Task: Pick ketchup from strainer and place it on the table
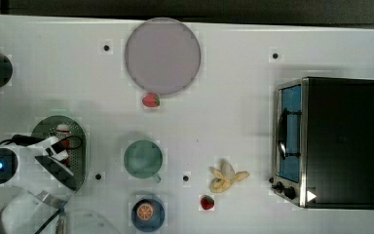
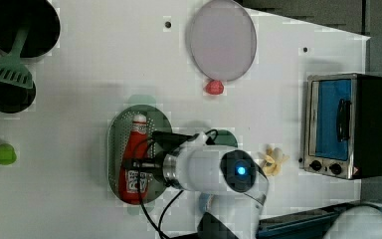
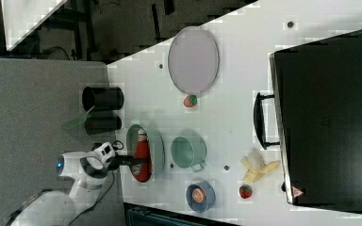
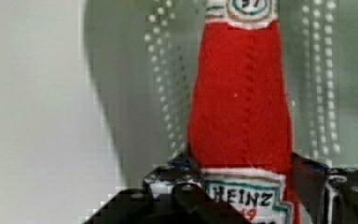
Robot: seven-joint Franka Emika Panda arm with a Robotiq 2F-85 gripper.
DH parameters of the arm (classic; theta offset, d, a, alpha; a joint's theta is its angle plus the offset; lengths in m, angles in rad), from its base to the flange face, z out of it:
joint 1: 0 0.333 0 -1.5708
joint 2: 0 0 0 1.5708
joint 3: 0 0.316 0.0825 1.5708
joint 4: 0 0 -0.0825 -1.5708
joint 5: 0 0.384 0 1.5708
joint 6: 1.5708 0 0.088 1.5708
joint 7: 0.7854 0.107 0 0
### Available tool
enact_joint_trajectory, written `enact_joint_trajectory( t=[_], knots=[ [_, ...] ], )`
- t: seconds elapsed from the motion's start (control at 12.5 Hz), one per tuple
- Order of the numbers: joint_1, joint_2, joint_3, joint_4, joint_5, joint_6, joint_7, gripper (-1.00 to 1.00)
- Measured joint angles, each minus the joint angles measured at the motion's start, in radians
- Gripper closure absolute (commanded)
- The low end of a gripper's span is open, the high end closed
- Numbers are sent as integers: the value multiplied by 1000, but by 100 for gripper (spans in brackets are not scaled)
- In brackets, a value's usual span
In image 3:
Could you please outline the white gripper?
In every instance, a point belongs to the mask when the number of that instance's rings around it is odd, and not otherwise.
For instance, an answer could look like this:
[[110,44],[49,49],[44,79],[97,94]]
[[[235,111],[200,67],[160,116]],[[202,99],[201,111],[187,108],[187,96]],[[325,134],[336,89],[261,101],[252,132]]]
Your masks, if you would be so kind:
[[95,143],[92,151],[95,157],[91,160],[91,165],[97,169],[107,168],[108,170],[117,170],[120,166],[132,168],[145,162],[144,158],[135,158],[133,156],[116,155],[113,146],[109,142]]

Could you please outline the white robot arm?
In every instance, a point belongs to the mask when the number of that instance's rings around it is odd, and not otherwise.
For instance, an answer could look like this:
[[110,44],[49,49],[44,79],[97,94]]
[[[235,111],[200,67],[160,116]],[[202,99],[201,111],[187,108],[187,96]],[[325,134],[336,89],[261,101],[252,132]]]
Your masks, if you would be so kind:
[[58,158],[57,175],[73,181],[70,192],[42,190],[14,211],[5,226],[69,226],[98,203],[110,171],[147,162],[147,158],[118,154],[110,142],[95,143],[89,152],[64,153]]

